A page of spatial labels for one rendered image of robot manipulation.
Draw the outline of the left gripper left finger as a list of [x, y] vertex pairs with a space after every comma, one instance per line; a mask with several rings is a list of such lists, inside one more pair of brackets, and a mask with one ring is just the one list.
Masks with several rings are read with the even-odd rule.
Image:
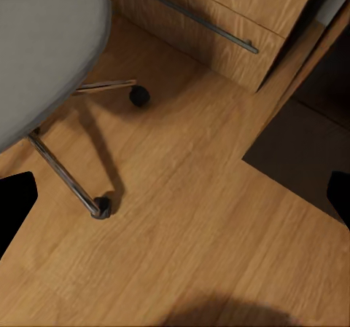
[[0, 259], [37, 199], [31, 171], [0, 179]]

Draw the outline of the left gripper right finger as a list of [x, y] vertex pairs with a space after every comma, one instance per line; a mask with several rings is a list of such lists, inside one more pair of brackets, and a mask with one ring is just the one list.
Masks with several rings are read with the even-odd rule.
[[350, 173], [338, 170], [332, 173], [327, 198], [350, 230]]

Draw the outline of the swivel chair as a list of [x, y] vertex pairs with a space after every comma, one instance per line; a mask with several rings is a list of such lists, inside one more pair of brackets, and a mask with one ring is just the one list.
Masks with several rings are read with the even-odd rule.
[[85, 81], [111, 21], [111, 0], [0, 0], [0, 152], [28, 139], [96, 219], [109, 218], [111, 199], [92, 199], [38, 133], [72, 95], [133, 87], [134, 105], [150, 99], [136, 78]]

